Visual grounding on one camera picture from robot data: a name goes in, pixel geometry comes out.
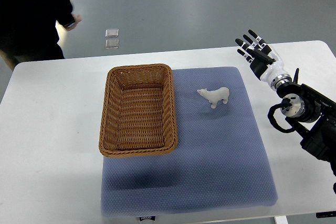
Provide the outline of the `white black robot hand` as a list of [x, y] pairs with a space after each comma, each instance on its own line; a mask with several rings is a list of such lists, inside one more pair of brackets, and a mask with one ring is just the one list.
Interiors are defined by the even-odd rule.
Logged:
[[282, 84], [291, 82], [292, 77], [284, 69], [280, 55], [263, 38], [251, 29], [243, 39], [235, 39], [237, 52], [249, 63], [258, 80], [268, 83], [276, 91]]

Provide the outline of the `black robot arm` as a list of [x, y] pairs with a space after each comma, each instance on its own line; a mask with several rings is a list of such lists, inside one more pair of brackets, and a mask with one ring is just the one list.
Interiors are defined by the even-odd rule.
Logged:
[[281, 74], [271, 87], [282, 101], [268, 112], [270, 124], [282, 133], [297, 132], [302, 149], [318, 160], [330, 163], [335, 173], [335, 102], [306, 84]]

